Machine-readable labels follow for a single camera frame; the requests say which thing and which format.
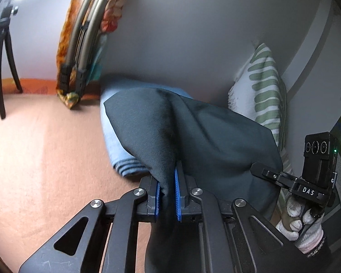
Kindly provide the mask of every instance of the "orange floral fabric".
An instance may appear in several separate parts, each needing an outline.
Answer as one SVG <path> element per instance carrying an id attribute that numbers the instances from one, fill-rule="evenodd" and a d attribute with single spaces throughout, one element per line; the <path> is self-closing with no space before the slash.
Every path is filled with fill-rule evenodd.
<path id="1" fill-rule="evenodd" d="M 57 91 L 55 86 L 56 80 L 41 80 L 41 79 L 29 79 L 21 78 L 20 84 L 23 87 L 23 93 L 25 94 L 41 94 L 41 95 L 56 95 Z M 18 94 L 19 91 L 15 86 L 13 78 L 6 78 L 2 80 L 3 94 Z M 86 95 L 83 100 L 99 100 L 100 97 L 100 84 L 96 81 L 87 85 L 85 89 Z"/>
<path id="2" fill-rule="evenodd" d="M 103 15 L 103 19 L 100 25 L 100 31 L 102 33 L 111 33 L 117 29 L 117 23 L 119 19 L 122 17 L 122 9 L 126 0 L 108 0 L 108 3 L 105 8 L 105 12 Z M 69 82 L 69 93 L 64 95 L 63 91 L 59 89 L 59 76 L 60 76 L 60 66 L 65 61 L 66 53 L 68 50 L 68 44 L 70 40 L 71 33 L 73 31 L 74 23 L 78 14 L 78 11 L 81 7 L 83 0 L 71 0 L 71 4 L 68 8 L 66 21 L 64 23 L 60 42 L 58 46 L 57 52 L 57 85 L 56 90 L 61 101 L 68 107 L 72 108 L 78 101 L 78 95 L 74 94 L 75 90 L 75 69 L 72 70 Z M 85 89 L 85 95 L 83 98 L 86 98 L 88 89 Z"/>

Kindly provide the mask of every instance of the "orange rug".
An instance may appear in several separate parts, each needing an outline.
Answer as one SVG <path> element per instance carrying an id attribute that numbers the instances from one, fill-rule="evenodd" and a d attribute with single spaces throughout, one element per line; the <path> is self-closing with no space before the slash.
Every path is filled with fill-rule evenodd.
<path id="1" fill-rule="evenodd" d="M 21 78 L 21 86 L 25 94 L 41 94 L 41 95 L 56 95 L 55 87 L 56 80 L 41 80 Z M 18 94 L 19 91 L 15 86 L 13 78 L 6 78 L 2 80 L 3 94 Z M 100 85 L 98 82 L 91 82 L 86 86 L 84 100 L 99 100 L 100 99 Z"/>

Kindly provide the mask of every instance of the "dark teal cloth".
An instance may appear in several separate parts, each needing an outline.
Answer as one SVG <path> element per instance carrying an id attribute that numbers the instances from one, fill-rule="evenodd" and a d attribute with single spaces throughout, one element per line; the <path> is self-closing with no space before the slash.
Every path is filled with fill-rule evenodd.
<path id="1" fill-rule="evenodd" d="M 161 210 L 152 225 L 147 273 L 199 272 L 197 227 L 180 225 L 175 217 L 177 160 L 200 188 L 224 200 L 244 198 L 271 218 L 280 188 L 250 173 L 254 162 L 283 170 L 268 128 L 228 109 L 157 88 L 118 92 L 104 106 L 124 149 L 160 182 Z"/>

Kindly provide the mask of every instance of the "metal screw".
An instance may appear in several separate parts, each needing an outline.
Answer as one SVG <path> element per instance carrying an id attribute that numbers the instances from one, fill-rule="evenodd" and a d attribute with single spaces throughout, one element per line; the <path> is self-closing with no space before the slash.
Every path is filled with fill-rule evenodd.
<path id="1" fill-rule="evenodd" d="M 102 205 L 102 202 L 99 199 L 95 199 L 95 200 L 92 200 L 90 204 L 91 204 L 91 207 L 98 208 Z"/>
<path id="2" fill-rule="evenodd" d="M 135 196 L 142 196 L 145 193 L 145 190 L 142 188 L 138 188 L 138 189 L 135 189 L 133 193 Z"/>
<path id="3" fill-rule="evenodd" d="M 244 207 L 246 205 L 246 201 L 244 199 L 236 199 L 235 205 L 238 207 Z"/>
<path id="4" fill-rule="evenodd" d="M 194 188 L 192 190 L 192 194 L 195 195 L 195 196 L 201 195 L 202 193 L 203 193 L 203 190 L 200 189 L 200 188 Z"/>
<path id="5" fill-rule="evenodd" d="M 19 6 L 15 6 L 14 9 L 12 10 L 13 16 L 15 16 L 18 13 Z"/>

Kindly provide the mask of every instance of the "metal rod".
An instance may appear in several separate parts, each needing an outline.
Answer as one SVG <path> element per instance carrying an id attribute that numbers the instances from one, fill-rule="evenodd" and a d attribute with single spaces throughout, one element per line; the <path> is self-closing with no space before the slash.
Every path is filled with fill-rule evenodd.
<path id="1" fill-rule="evenodd" d="M 102 14 L 105 11 L 107 2 L 108 0 L 98 0 L 97 4 L 94 5 L 92 17 L 89 18 L 90 19 L 89 26 L 85 34 L 83 45 L 80 51 L 78 67 L 77 67 L 78 71 L 85 70 L 87 68 L 89 55 L 91 53 L 91 49 L 95 41 L 95 37 L 100 28 L 101 20 L 103 18 Z"/>
<path id="2" fill-rule="evenodd" d="M 66 65 L 73 66 L 75 61 L 75 51 L 77 48 L 78 38 L 80 36 L 82 23 L 85 19 L 88 7 L 90 6 L 92 0 L 83 0 L 81 8 L 77 14 L 75 24 L 73 26 L 73 31 L 71 33 L 71 38 L 68 44 L 68 50 L 66 54 Z"/>

